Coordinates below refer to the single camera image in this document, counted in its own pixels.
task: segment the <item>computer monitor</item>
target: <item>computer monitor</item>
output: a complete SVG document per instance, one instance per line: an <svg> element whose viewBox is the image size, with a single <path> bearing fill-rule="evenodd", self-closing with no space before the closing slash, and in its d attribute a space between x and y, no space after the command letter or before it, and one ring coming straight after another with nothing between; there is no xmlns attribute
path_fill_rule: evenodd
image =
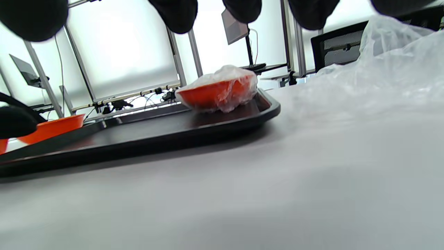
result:
<svg viewBox="0 0 444 250"><path fill-rule="evenodd" d="M248 26L237 21L227 9L222 12L222 21L228 45L237 42L248 35Z"/></svg>
<svg viewBox="0 0 444 250"><path fill-rule="evenodd" d="M35 73L32 66L29 63L11 55L11 54L9 54L9 55L11 56L12 60L16 64L17 68L19 69L20 73L22 74L23 78L25 79L26 83L29 86L43 89L42 81L40 80L39 76Z"/></svg>

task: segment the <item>mesh chair back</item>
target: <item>mesh chair back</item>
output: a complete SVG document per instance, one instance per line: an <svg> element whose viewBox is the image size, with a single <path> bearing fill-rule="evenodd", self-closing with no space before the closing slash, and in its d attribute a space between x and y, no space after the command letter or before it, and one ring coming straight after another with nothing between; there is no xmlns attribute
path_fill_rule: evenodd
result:
<svg viewBox="0 0 444 250"><path fill-rule="evenodd" d="M442 6L423 9L412 14L397 17L407 24L438 30L444 16ZM368 21L333 30L311 39L316 72L332 65L344 65L359 57L362 33Z"/></svg>

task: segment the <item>tray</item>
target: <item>tray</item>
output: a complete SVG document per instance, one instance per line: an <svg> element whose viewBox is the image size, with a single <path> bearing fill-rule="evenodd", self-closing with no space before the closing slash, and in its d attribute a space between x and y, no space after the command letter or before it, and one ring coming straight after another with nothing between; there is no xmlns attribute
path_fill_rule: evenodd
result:
<svg viewBox="0 0 444 250"><path fill-rule="evenodd" d="M196 113L177 104L114 117L0 156L0 177L111 161L235 139L277 116L280 104L259 89L230 113Z"/></svg>

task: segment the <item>orange bowl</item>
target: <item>orange bowl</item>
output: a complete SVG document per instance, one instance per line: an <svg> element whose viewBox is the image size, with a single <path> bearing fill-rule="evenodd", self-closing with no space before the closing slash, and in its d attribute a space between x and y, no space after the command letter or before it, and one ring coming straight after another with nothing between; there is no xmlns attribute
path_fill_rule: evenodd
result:
<svg viewBox="0 0 444 250"><path fill-rule="evenodd" d="M8 139L0 140L0 154L4 154L6 152L6 148L8 147Z"/></svg>
<svg viewBox="0 0 444 250"><path fill-rule="evenodd" d="M79 129L83 126L84 116L85 115L82 114L40 123L37 125L37 131L30 135L19 137L18 139L27 144L34 144Z"/></svg>
<svg viewBox="0 0 444 250"><path fill-rule="evenodd" d="M248 95L251 86L251 77L245 76L230 81L220 81L203 85L194 89L178 92L185 104L198 109L217 109L230 100L241 99Z"/></svg>

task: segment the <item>table surface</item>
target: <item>table surface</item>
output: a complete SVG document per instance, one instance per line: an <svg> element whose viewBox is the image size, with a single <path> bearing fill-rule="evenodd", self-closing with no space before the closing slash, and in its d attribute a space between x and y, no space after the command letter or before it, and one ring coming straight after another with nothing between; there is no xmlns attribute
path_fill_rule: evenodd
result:
<svg viewBox="0 0 444 250"><path fill-rule="evenodd" d="M443 249L444 119L310 128L0 184L0 249Z"/></svg>

